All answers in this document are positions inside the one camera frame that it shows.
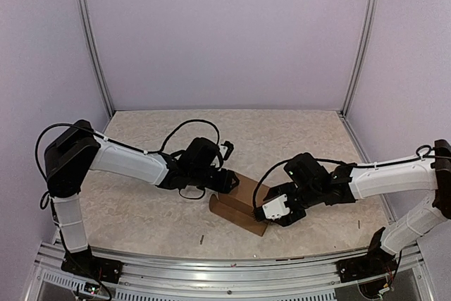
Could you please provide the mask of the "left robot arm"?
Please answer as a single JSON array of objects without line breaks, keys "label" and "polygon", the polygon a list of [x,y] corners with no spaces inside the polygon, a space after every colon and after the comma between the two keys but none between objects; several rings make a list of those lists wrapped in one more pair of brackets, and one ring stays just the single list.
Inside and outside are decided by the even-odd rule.
[{"label": "left robot arm", "polygon": [[139,149],[95,131],[90,122],[63,124],[65,131],[44,151],[38,166],[47,184],[42,207],[50,206],[70,262],[83,276],[98,270],[98,259],[87,241],[80,207],[80,192],[89,171],[105,171],[144,181],[164,190],[181,191],[194,186],[202,191],[228,194],[240,181],[224,168],[234,150],[223,144],[196,137],[186,149],[170,154]]}]

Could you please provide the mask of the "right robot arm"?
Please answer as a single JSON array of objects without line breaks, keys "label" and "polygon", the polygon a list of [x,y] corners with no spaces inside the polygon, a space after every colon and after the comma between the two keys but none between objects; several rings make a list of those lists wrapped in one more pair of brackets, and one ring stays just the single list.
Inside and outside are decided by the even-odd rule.
[{"label": "right robot arm", "polygon": [[414,156],[382,163],[338,163],[331,172],[322,163],[307,152],[288,160],[284,170],[291,181],[269,189],[261,207],[263,218],[289,226],[317,204],[350,204],[411,190],[428,193],[396,223],[375,234],[370,253],[360,261],[366,275],[376,275],[388,257],[450,220],[450,143],[446,140],[421,146]]}]

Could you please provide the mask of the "brown cardboard box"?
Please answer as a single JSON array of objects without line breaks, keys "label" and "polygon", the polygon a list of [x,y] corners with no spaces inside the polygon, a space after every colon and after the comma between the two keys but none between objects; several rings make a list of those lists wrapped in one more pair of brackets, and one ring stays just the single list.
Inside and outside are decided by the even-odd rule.
[{"label": "brown cardboard box", "polygon": [[209,211],[262,237],[268,228],[268,222],[258,222],[254,219],[252,204],[252,195],[258,182],[239,173],[237,178],[240,184],[230,193],[217,193],[210,196]]}]

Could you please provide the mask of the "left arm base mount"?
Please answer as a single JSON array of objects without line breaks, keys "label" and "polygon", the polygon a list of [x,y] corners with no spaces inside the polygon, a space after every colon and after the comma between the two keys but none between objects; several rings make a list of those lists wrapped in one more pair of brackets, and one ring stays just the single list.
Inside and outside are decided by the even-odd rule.
[{"label": "left arm base mount", "polygon": [[118,284],[123,263],[115,259],[92,257],[91,259],[74,259],[66,255],[61,269],[65,272],[91,278],[92,280]]}]

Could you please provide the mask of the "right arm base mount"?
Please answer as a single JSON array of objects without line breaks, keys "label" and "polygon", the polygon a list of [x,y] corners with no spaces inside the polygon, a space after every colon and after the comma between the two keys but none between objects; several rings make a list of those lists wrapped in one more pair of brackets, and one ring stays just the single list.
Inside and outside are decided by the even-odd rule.
[{"label": "right arm base mount", "polygon": [[341,283],[371,278],[396,270],[394,256],[365,254],[360,257],[342,259],[336,263]]}]

